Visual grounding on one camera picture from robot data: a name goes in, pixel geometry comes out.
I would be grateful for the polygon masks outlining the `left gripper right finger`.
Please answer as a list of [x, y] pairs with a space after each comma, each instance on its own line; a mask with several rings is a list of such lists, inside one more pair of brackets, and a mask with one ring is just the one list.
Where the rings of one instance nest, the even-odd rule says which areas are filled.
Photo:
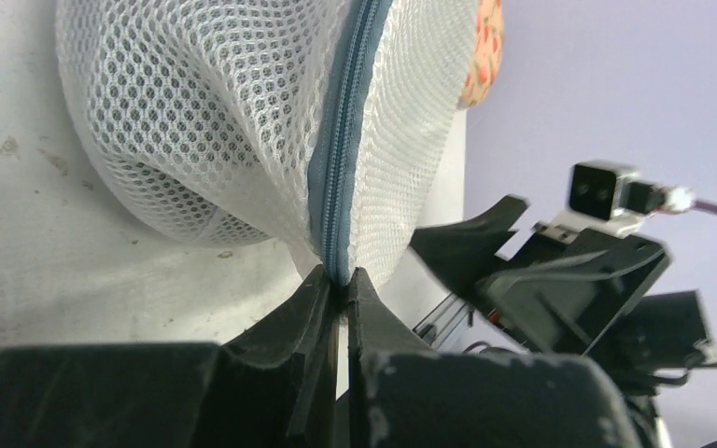
[[637, 447], [624, 399], [576, 356], [438, 352], [357, 269], [346, 292], [353, 447]]

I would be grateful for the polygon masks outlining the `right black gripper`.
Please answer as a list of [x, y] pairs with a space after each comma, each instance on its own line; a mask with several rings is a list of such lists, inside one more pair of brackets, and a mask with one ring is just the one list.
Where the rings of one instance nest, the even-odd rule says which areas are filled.
[[507, 195], [461, 222], [420, 227], [409, 247], [430, 273], [528, 351], [589, 357], [630, 395], [684, 385], [717, 368], [717, 343], [695, 291], [651, 295], [670, 257], [658, 242], [583, 231], [534, 234], [511, 259], [526, 200]]

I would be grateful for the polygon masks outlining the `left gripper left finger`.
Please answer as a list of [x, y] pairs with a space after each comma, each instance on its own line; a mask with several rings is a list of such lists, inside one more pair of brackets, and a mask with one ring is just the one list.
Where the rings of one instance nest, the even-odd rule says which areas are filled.
[[327, 447], [331, 293], [316, 267], [224, 344], [0, 348], [0, 447]]

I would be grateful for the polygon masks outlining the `peach floral padded bra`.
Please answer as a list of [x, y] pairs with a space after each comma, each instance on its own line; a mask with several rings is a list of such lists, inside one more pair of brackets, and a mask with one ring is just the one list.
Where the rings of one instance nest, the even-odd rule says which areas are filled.
[[476, 21], [476, 43], [469, 73], [458, 100], [459, 109], [478, 106], [498, 77], [505, 44], [502, 0], [482, 0]]

